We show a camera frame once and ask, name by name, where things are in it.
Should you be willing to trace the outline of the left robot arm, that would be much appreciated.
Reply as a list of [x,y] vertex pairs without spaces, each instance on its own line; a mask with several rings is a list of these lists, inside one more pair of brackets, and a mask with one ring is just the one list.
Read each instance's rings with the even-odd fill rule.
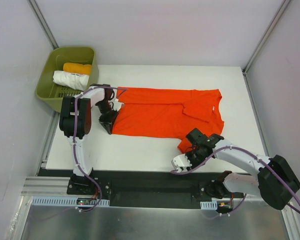
[[62,99],[59,129],[67,138],[73,159],[73,171],[68,182],[68,195],[101,194],[102,190],[94,179],[93,165],[85,144],[92,128],[92,108],[100,112],[99,124],[112,134],[119,111],[111,103],[116,96],[116,87],[109,84],[92,84],[75,96]]

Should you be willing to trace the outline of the orange t shirt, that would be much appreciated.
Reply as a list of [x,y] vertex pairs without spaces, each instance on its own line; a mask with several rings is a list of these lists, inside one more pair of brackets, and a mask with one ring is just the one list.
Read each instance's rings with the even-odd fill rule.
[[184,90],[123,87],[117,99],[123,104],[113,134],[179,139],[178,149],[186,153],[191,143],[186,135],[193,129],[220,135],[224,121],[219,110],[219,89]]

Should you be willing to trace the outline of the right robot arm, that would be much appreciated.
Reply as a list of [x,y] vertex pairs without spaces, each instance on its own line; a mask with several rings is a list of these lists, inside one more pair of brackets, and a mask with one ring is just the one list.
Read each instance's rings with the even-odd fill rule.
[[300,189],[299,179],[280,155],[256,155],[218,134],[206,136],[197,128],[189,132],[186,139],[192,147],[185,153],[185,159],[190,163],[188,171],[202,167],[214,158],[246,172],[224,171],[204,188],[212,198],[222,199],[231,193],[243,193],[261,197],[272,208],[282,210]]

